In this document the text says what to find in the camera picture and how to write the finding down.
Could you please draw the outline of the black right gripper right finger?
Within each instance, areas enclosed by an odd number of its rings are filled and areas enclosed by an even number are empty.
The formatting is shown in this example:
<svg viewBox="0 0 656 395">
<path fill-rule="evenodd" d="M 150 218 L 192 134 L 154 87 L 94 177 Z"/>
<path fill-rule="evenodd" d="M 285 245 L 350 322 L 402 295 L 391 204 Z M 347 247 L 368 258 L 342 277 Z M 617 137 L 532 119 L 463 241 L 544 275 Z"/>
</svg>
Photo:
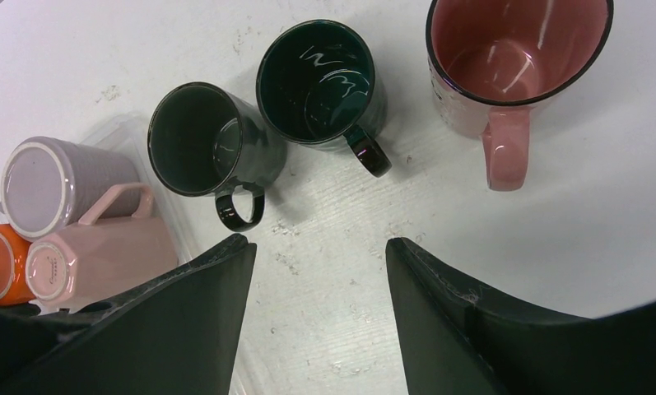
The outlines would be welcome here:
<svg viewBox="0 0 656 395">
<path fill-rule="evenodd" d="M 411 394 L 656 394 L 656 301 L 582 318 L 508 295 L 406 238 L 386 245 Z"/>
</svg>

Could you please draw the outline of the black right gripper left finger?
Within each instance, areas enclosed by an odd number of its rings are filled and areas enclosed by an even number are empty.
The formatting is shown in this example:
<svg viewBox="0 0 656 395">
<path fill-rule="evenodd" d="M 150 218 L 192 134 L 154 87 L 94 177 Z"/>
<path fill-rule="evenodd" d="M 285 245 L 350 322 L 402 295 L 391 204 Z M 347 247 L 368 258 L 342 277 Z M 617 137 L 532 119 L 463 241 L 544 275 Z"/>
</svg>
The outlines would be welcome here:
<svg viewBox="0 0 656 395">
<path fill-rule="evenodd" d="M 0 308 L 0 394 L 227 394 L 256 254 L 234 234 L 74 313 Z"/>
</svg>

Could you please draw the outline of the dark grey mug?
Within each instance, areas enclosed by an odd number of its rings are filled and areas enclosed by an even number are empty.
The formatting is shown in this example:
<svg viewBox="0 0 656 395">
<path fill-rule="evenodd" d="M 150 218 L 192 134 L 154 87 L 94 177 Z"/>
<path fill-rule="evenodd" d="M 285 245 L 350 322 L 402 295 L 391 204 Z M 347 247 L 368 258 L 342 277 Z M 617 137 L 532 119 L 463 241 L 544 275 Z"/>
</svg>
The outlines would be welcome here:
<svg viewBox="0 0 656 395">
<path fill-rule="evenodd" d="M 213 84 L 174 88 L 156 106 L 147 154 L 160 182 L 188 198 L 212 196 L 223 225 L 253 229 L 286 164 L 287 143 L 258 109 Z"/>
</svg>

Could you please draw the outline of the pink ghost pattern mug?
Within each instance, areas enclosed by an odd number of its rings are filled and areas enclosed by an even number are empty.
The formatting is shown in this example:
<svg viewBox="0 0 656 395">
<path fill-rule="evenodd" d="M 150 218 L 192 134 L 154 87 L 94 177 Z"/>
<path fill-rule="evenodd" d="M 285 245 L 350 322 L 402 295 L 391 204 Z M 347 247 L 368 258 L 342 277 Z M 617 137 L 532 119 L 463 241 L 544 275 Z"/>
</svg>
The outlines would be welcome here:
<svg viewBox="0 0 656 395">
<path fill-rule="evenodd" d="M 436 106 L 447 127 L 479 138 L 488 187 L 521 188 L 530 123 L 604 48 L 614 4 L 586 0 L 437 0 L 426 18 Z"/>
</svg>

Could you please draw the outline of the dark green glossy mug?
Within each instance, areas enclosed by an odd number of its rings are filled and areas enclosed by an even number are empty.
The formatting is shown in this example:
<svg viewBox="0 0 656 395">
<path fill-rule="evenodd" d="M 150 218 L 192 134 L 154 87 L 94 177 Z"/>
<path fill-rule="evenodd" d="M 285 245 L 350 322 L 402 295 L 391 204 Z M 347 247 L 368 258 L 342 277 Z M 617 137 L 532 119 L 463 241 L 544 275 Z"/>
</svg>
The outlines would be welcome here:
<svg viewBox="0 0 656 395">
<path fill-rule="evenodd" d="M 337 21 L 301 22 L 263 55 L 255 86 L 260 113 L 289 142 L 318 151 L 351 151 L 374 177 L 391 161 L 376 141 L 388 97 L 372 53 Z"/>
</svg>

